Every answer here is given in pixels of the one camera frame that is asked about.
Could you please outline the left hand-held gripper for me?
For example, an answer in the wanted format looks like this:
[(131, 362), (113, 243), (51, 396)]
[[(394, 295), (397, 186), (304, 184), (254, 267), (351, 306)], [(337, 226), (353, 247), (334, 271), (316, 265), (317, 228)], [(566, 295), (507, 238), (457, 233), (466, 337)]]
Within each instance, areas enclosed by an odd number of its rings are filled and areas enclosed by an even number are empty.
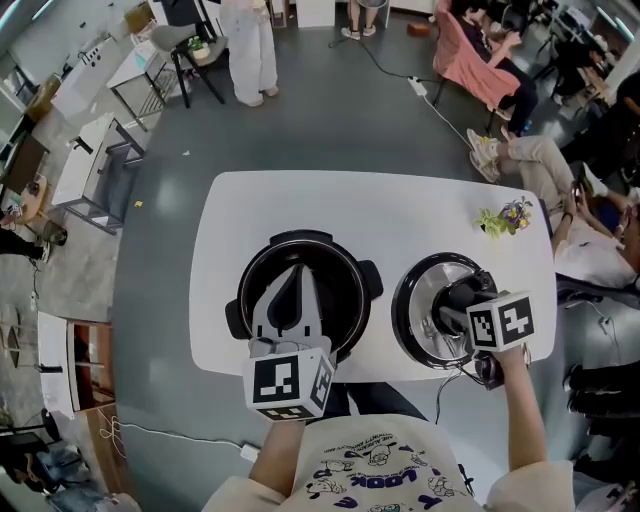
[[(268, 286), (254, 307), (253, 323), (260, 325), (243, 366), (248, 408), (271, 422), (323, 416), (335, 365), (321, 319), (316, 280), (306, 265), (293, 265)], [(279, 330), (262, 324), (299, 325)]]

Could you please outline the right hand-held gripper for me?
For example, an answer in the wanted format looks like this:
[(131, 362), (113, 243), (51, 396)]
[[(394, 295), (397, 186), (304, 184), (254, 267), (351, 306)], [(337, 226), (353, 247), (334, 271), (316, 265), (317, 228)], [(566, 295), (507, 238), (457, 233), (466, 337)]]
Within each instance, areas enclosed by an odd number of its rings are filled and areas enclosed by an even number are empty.
[(504, 352), (534, 335), (531, 294), (499, 292), (488, 272), (469, 274), (442, 288), (432, 316), (442, 333), (467, 337), (475, 351)]

